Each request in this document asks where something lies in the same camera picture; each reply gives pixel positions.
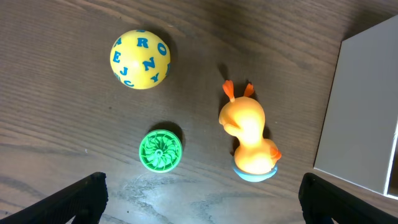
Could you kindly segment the orange rubber duck toy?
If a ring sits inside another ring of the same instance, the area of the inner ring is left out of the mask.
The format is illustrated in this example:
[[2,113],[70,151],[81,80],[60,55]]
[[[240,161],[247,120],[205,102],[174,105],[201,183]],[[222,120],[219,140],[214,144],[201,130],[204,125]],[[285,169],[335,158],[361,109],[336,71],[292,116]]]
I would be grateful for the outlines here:
[[229,98],[219,114],[223,129],[239,141],[232,165],[235,173],[248,182],[262,182],[277,173],[282,157],[276,144],[263,136],[266,116],[261,104],[252,98],[254,86],[249,83],[243,96],[235,97],[234,85],[226,80],[223,90]]

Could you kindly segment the green round wheel toy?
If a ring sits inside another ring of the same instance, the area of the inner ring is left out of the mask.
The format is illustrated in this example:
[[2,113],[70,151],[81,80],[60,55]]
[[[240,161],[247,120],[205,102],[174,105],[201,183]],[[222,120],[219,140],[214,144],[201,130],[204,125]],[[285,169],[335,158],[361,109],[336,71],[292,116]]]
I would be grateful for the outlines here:
[[151,172],[166,173],[175,169],[183,156],[180,139],[166,129],[156,129],[145,135],[139,146],[139,158]]

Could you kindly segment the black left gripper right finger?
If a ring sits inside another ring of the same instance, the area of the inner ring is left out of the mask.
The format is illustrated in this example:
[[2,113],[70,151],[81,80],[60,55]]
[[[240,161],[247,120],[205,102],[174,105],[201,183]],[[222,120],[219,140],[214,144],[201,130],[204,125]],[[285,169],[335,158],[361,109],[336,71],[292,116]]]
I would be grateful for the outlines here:
[[397,223],[396,217],[310,172],[303,176],[298,199],[307,224]]

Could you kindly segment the white cardboard box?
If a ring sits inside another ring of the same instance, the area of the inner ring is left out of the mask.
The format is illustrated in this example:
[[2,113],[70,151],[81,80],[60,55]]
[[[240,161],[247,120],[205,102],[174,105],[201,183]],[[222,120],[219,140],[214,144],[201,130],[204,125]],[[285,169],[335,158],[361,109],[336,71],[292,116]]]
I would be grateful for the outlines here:
[[397,17],[341,43],[314,168],[397,198]]

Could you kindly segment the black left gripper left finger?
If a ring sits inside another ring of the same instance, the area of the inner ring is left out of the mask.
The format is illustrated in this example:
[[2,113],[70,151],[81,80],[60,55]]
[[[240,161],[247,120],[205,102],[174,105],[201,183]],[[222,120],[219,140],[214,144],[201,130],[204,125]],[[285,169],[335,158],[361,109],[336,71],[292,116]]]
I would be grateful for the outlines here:
[[106,174],[95,172],[51,196],[1,219],[1,223],[98,224],[108,202]]

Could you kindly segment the yellow letter ball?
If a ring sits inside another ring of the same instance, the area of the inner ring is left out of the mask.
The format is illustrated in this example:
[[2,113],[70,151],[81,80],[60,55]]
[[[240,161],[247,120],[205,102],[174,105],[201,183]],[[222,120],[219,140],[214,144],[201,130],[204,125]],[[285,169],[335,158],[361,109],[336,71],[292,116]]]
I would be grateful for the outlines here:
[[148,30],[130,30],[114,42],[109,62],[123,85],[146,90],[167,77],[171,55],[168,45],[158,35]]

